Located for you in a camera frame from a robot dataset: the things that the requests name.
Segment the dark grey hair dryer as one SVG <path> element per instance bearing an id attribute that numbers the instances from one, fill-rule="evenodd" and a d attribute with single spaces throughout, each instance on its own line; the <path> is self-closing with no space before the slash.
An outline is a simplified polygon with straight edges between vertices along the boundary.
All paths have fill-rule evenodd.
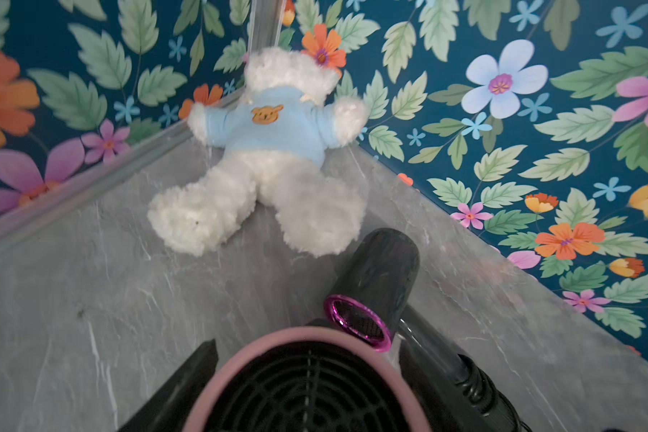
<path id="1" fill-rule="evenodd" d="M 408 305 L 419 268 L 419 249 L 407 235 L 393 229 L 374 230 L 358 246 L 323 304 L 328 319 L 339 329 L 380 353 L 394 351 L 400 373 L 403 339 L 410 338 L 427 346 L 441 343 L 452 346 Z M 493 431 L 528 431 L 529 426 L 516 408 L 494 385 L 497 405 L 491 415 Z"/>

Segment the pink hair dryer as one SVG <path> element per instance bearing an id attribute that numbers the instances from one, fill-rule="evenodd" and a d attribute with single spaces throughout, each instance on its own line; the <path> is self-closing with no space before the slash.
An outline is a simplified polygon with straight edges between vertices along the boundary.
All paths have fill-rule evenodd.
<path id="1" fill-rule="evenodd" d="M 357 338 L 296 327 L 243 347 L 207 383 L 185 431 L 428 431 L 401 373 Z"/>

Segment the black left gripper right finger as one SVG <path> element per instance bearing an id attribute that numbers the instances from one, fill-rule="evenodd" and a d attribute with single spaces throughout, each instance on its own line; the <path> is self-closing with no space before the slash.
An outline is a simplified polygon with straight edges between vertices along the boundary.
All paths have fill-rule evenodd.
<path id="1" fill-rule="evenodd" d="M 452 346 L 422 345 L 405 338 L 399 365 L 433 431 L 493 431 L 494 383 Z"/>

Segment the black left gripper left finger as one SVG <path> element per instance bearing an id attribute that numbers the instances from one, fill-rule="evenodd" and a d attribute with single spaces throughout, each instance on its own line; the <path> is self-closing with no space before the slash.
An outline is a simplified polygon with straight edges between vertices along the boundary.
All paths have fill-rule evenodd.
<path id="1" fill-rule="evenodd" d="M 218 363 L 216 341 L 203 342 L 119 431 L 181 431 Z"/>

